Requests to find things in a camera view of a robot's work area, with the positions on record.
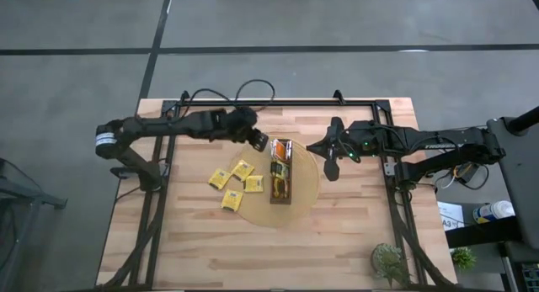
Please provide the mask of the dark grey side table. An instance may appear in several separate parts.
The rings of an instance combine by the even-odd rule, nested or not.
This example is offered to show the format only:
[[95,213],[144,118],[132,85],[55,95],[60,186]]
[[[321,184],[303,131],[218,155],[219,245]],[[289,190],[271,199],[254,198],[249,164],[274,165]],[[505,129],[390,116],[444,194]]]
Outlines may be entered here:
[[523,241],[539,250],[539,125],[524,135],[508,132],[502,118],[490,119],[487,126],[505,151],[499,166]]

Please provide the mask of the brown wooden tea box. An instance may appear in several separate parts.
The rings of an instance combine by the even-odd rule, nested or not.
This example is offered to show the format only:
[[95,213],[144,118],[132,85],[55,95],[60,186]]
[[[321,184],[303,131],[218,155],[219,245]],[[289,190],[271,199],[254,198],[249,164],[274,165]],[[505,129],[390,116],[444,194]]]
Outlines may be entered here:
[[[289,139],[277,139],[279,141],[282,141],[283,143],[286,143]],[[270,156],[271,156],[271,162],[283,162],[283,163],[287,163],[290,167],[290,177],[288,177],[288,179],[283,179],[282,177],[274,177],[270,174],[271,176],[271,193],[270,193],[270,203],[271,204],[290,204],[291,203],[291,162],[292,162],[292,154],[291,154],[291,159],[290,160],[285,160],[285,161],[282,161],[280,159],[274,159],[271,155],[271,147],[270,147]],[[281,178],[282,180],[288,180],[289,181],[289,185],[290,185],[290,197],[288,199],[274,199],[273,196],[272,196],[272,188],[273,188],[273,178]]]

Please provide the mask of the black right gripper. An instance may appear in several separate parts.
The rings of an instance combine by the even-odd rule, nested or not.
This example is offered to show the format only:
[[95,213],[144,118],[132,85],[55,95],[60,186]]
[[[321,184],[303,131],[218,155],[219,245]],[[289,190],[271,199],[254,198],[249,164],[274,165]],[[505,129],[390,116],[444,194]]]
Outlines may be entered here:
[[342,140],[344,134],[344,122],[340,117],[332,117],[328,127],[328,137],[316,141],[306,148],[309,152],[320,157],[338,157],[347,156],[353,162],[356,161],[355,149]]

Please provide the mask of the black shelf board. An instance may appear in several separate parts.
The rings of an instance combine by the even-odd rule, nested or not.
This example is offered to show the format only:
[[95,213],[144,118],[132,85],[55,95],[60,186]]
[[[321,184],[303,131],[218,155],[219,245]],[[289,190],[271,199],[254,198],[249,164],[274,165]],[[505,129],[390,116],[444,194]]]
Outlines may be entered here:
[[515,216],[492,222],[464,226],[446,232],[449,248],[487,243],[522,242],[523,237]]

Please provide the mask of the black power supply box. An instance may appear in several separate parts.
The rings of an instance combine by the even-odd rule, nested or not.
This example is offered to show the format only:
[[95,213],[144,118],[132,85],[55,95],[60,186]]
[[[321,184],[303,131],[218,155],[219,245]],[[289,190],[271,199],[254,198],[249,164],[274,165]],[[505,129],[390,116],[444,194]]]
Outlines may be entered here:
[[467,162],[456,167],[456,181],[458,183],[470,183],[480,169],[480,165],[473,162]]

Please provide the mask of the white paper sheet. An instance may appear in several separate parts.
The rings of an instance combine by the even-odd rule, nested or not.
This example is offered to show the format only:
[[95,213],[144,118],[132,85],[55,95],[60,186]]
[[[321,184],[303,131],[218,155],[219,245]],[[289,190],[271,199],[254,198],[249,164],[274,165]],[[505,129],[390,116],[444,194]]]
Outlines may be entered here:
[[462,207],[459,204],[438,202],[438,207],[445,231],[454,230],[465,225]]

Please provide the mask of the white wipes canister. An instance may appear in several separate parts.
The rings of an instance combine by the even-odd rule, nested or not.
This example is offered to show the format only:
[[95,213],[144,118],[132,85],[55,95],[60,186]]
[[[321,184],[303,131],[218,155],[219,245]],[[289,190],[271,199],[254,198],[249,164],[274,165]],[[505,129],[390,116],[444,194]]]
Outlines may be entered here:
[[515,216],[513,205],[507,200],[484,204],[472,212],[473,219],[478,224]]

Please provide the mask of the small green plant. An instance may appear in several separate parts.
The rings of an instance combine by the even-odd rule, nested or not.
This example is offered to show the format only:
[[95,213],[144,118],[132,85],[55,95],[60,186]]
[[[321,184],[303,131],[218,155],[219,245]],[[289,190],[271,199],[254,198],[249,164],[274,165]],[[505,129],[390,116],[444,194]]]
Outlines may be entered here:
[[469,247],[458,247],[451,250],[451,261],[462,270],[471,269],[475,266],[477,257]]

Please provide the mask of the potted green plant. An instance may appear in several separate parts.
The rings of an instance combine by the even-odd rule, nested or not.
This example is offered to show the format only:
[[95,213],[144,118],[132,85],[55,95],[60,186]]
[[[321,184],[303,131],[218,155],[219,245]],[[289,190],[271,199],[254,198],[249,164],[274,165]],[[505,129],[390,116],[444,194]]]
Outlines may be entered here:
[[378,277],[386,279],[390,286],[396,282],[402,287],[411,285],[408,261],[399,247],[380,243],[371,252],[371,266]]

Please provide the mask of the round woven placemat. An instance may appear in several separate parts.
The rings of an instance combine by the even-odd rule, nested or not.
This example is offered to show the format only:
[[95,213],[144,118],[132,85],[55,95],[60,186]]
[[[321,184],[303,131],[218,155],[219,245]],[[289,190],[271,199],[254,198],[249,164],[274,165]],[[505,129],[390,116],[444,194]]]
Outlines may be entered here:
[[254,167],[253,174],[261,175],[263,190],[246,193],[237,213],[248,222],[257,226],[282,227],[310,213],[316,204],[319,192],[320,175],[318,165],[305,146],[292,142],[291,150],[291,185],[289,204],[272,204],[274,183],[270,174],[270,147],[263,152],[254,150],[249,145],[242,146],[228,164],[229,169],[243,160]]

